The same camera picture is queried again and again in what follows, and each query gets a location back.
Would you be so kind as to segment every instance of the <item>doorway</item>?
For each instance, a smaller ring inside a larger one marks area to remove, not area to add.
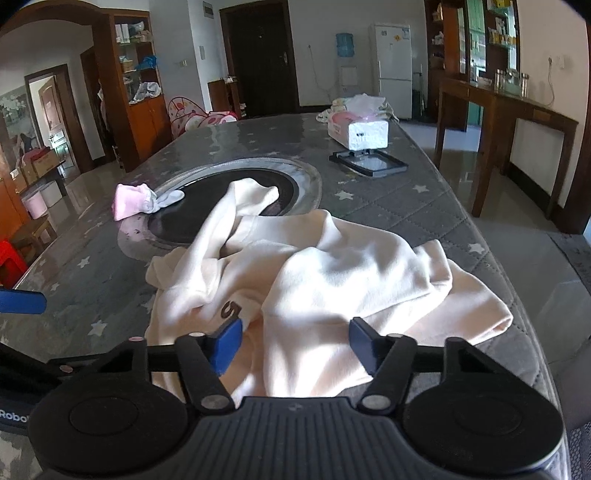
[[[106,108],[99,96],[99,93],[102,94],[102,89],[100,86],[99,68],[96,64],[95,48],[91,47],[82,52],[80,54],[80,62],[82,63],[82,73],[84,74],[86,91],[88,93],[88,100],[90,101],[90,110],[95,119],[100,143],[103,145],[103,151],[105,152],[105,163],[115,161],[117,146],[113,134],[107,127]]]
[[[38,138],[60,157],[64,178],[92,170],[86,138],[74,102],[67,65],[27,75],[25,87]]]
[[[228,72],[238,78],[248,118],[295,113],[296,63],[287,0],[220,10]]]

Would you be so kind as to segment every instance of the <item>white refrigerator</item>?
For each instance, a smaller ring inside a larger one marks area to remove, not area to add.
[[[399,118],[413,115],[413,51],[408,25],[379,24],[369,29],[374,95],[386,97]]]

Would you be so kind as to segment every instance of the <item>star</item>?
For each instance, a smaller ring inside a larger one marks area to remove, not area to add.
[[[335,193],[335,197],[338,197],[339,200],[353,200],[353,194],[344,192],[343,190],[341,190],[339,193]]]
[[[83,258],[82,260],[80,260],[80,263],[78,264],[78,266],[80,268],[84,268],[85,266],[87,266],[90,263],[89,260],[90,260],[90,257]]]
[[[142,304],[142,307],[148,311],[148,314],[152,313],[152,309],[154,308],[154,300],[156,300],[156,295],[152,295],[146,303]]]
[[[482,255],[486,250],[481,244],[468,244],[470,247],[470,253],[476,252],[479,255]]]
[[[91,323],[90,326],[92,327],[92,330],[90,332],[88,332],[88,336],[96,335],[97,337],[100,337],[103,335],[103,330],[105,330],[105,327],[107,326],[107,324],[103,323],[99,319],[97,322]]]

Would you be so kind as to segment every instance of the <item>power cord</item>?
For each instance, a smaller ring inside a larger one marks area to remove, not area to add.
[[[556,95],[554,94],[554,85],[552,85],[552,57],[548,57],[548,85],[550,85],[550,91],[552,92],[552,100],[550,103],[546,104],[546,106],[552,107],[554,105],[554,101],[556,100]]]
[[[334,82],[333,86],[330,87],[328,90],[323,89],[320,86],[320,84],[318,83],[318,74],[316,73],[316,64],[314,63],[314,53],[312,53],[312,46],[311,45],[308,45],[308,50],[310,50],[310,59],[312,60],[312,72],[314,72],[314,81],[316,82],[316,86],[318,87],[318,90],[322,90],[324,92],[324,94],[326,95],[326,97],[329,100],[329,103],[332,103],[332,98],[330,97],[330,94],[331,94],[333,88],[336,87],[338,80],[336,82]]]

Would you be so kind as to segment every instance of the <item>tissue pack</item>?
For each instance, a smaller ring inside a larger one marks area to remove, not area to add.
[[[329,117],[329,135],[353,151],[388,147],[388,121],[363,118],[353,112],[337,112]]]

